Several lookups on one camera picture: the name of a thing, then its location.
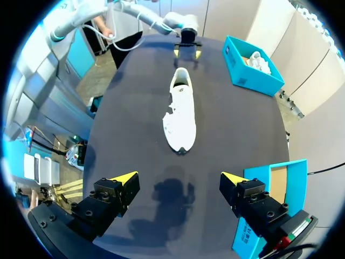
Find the teal storage bin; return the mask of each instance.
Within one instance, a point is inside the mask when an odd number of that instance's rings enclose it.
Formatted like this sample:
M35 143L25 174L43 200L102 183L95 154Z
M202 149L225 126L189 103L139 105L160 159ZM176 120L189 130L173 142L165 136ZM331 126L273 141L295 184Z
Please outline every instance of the teal storage bin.
M268 62L271 74L263 73L245 64L242 57L250 58L254 51L259 51L261 57ZM266 53L241 39L227 36L223 47L223 55L234 85L274 96L285 83Z
M244 169L244 178L249 180L257 178L266 185L265 191L270 192L272 168L283 166L287 168L285 202L289 204L288 215L294 216L304 208L306 200L307 159ZM265 244L265 239L258 237L245 219L241 217L238 222L232 249L242 259L257 259Z

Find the white cable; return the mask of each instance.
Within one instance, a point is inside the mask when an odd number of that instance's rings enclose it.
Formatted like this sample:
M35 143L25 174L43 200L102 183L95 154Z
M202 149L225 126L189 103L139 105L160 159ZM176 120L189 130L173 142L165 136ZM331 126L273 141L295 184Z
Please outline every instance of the white cable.
M24 136L22 139L18 139L18 140L25 140L26 141L25 132L24 132L22 126L18 122L16 122L15 120L13 121L13 123L18 125L18 127L20 128L20 130L21 130L21 132L22 132L22 134Z
M121 1L121 0L118 0L117 2L120 2L120 3L121 3L121 10L120 10L120 11L122 11L122 10L123 10L122 1ZM139 13L139 14L138 14L138 16L136 17L137 20L139 20L139 18L140 18L141 15L142 15L142 13ZM102 38L107 39L107 40L111 40L111 41L112 41L112 44L114 45L114 47L115 47L116 49L120 50L120 51L131 51L131 50L134 50L134 49L136 49L137 47L139 47L139 46L145 41L146 38L143 37L143 38L141 39L141 41L140 41L137 45L131 47L130 49L122 49L122 48L118 47L118 46L116 45L116 43L115 43L115 39L116 39L117 32L116 32L116 25L115 25L115 19L114 19L114 10L111 11L111 16L112 16L113 27L114 27L114 35L113 35L112 37L107 37L107 36L103 35L103 34L102 34L101 32L99 32L97 29L95 29L94 27L92 27L92 26L90 26L90 25L87 25L87 24L83 24L81 27L82 27L82 28L89 28L89 29L91 29L92 31L94 31L95 33L97 33L99 36L101 36ZM157 23L157 21L154 21L154 22L151 24L151 26L150 26L150 28L148 29L148 31L150 31L150 30L152 29L152 27L153 27L156 23ZM175 33L178 35L178 32L177 32L176 30L172 29L171 27L167 26L166 24L162 23L162 27L164 27L166 30L168 30L168 31L170 31L170 32L173 31L173 32L175 32Z

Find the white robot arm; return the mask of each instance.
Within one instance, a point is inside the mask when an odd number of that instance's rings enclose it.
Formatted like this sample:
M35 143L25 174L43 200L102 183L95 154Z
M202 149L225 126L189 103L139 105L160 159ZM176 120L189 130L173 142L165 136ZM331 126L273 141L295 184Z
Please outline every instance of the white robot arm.
M107 9L108 7L99 0L82 2L77 7L76 11L71 14L69 19L51 31L50 36L52 41L58 42L63 40L64 37L76 27L101 15L103 12L107 11ZM188 35L185 38L188 37L191 42L195 40L197 35L198 23L195 15L184 16L176 12L169 12L164 18L161 18L158 14L143 5L122 0L114 3L114 10L125 12L136 17L163 35L171 33L172 29L176 28L181 29L182 35Z

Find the tiled floor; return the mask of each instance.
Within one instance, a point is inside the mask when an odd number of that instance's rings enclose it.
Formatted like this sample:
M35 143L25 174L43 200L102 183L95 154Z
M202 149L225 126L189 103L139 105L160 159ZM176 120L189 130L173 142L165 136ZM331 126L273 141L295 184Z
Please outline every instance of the tiled floor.
M96 64L88 71L77 87L77 92L85 104L88 104L91 97L100 96L105 92L114 76L115 71L116 68L110 51L106 52L102 56L98 56ZM278 102L285 129L289 132L291 126L294 124L294 122L299 120L299 118L290 111L290 108L287 106L286 102L283 99L280 99L278 94L275 98ZM53 154L53 159L60 163L60 181L62 185L82 179L82 171L71 167L63 156ZM82 192L82 189L73 190L67 193L71 194L80 192ZM68 199L68 203L79 202L81 199L81 196L73 197ZM69 205L65 204L64 202L61 202L60 204L68 210Z

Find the dark table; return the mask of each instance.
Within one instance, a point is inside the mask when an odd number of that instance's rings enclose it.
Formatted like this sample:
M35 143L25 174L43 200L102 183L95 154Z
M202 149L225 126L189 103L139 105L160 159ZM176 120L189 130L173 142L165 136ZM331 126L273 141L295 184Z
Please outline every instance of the dark table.
M162 118L175 72L174 36L149 36L112 79L91 130L84 197L101 177L139 172L125 216L94 243L129 258L239 258L238 219L219 191L221 171L289 160L274 98L233 86L223 42L200 38L199 63L181 49L194 90L196 140L184 156L169 147Z

